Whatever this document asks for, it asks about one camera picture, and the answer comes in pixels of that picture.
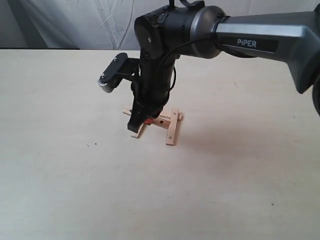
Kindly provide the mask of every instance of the beige table surface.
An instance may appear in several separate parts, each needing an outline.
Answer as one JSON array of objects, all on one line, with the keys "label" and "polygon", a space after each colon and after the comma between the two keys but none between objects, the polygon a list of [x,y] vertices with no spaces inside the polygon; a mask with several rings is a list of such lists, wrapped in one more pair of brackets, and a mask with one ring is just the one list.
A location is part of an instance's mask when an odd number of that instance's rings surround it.
[{"label": "beige table surface", "polygon": [[170,147],[97,85],[116,54],[0,50],[1,240],[320,239],[320,118],[284,63],[181,57]]}]

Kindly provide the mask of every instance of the white backdrop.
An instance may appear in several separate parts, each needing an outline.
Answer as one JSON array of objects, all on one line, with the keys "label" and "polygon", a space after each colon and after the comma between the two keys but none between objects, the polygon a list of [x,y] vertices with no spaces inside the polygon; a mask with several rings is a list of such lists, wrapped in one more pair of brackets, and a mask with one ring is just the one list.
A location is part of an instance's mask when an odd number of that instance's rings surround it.
[{"label": "white backdrop", "polygon": [[[169,0],[22,0],[50,48],[137,50],[135,18]],[[320,0],[205,0],[230,16],[312,11]]]}]

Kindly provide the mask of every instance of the wooden stick structure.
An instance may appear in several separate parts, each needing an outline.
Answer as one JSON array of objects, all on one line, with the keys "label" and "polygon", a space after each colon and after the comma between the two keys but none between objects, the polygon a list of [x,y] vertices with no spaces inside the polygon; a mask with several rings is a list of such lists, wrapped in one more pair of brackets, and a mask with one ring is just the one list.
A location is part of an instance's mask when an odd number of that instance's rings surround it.
[{"label": "wooden stick structure", "polygon": [[[123,113],[131,116],[131,108],[125,107]],[[169,146],[174,146],[175,137],[177,133],[177,124],[178,121],[181,121],[183,118],[183,114],[179,112],[179,109],[173,108],[171,112],[162,111],[158,118],[154,119],[153,125],[161,127],[163,129],[167,129],[167,136],[165,144]],[[143,123],[138,130],[138,133],[132,133],[131,137],[138,139],[141,136],[146,124]]]}]

